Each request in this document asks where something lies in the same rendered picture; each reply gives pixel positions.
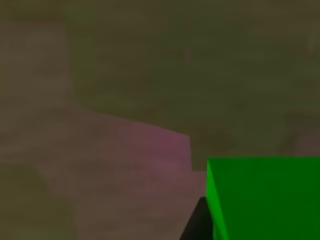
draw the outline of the textured floor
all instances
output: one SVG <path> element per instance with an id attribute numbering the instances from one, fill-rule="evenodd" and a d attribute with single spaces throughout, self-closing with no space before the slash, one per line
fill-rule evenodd
<path id="1" fill-rule="evenodd" d="M 32 163 L 75 200 L 79 240 L 178 239 L 205 187 L 189 139 L 79 109 L 61 25 L 0 33 L 0 160 Z"/>

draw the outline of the olive green surface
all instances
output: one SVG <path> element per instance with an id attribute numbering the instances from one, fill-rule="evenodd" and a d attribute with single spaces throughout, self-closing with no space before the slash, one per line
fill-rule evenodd
<path id="1" fill-rule="evenodd" d="M 189 135 L 194 170 L 213 156 L 277 155 L 286 115 L 320 110 L 315 0 L 16 0 L 6 9 L 8 20 L 62 19 L 78 102 Z"/>
<path id="2" fill-rule="evenodd" d="M 0 164 L 0 238 L 75 240 L 72 202 L 53 196 L 26 164 Z"/>

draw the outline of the green square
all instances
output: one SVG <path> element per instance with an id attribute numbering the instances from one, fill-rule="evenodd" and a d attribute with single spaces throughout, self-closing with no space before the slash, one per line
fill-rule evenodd
<path id="1" fill-rule="evenodd" d="M 320 239 L 320 157 L 218 157 L 207 167 L 215 240 Z"/>

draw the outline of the cube's top face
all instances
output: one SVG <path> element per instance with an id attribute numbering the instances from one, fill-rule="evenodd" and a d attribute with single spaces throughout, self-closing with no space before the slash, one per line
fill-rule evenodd
<path id="1" fill-rule="evenodd" d="M 209 159 L 206 197 L 222 240 L 320 239 L 320 157 Z"/>

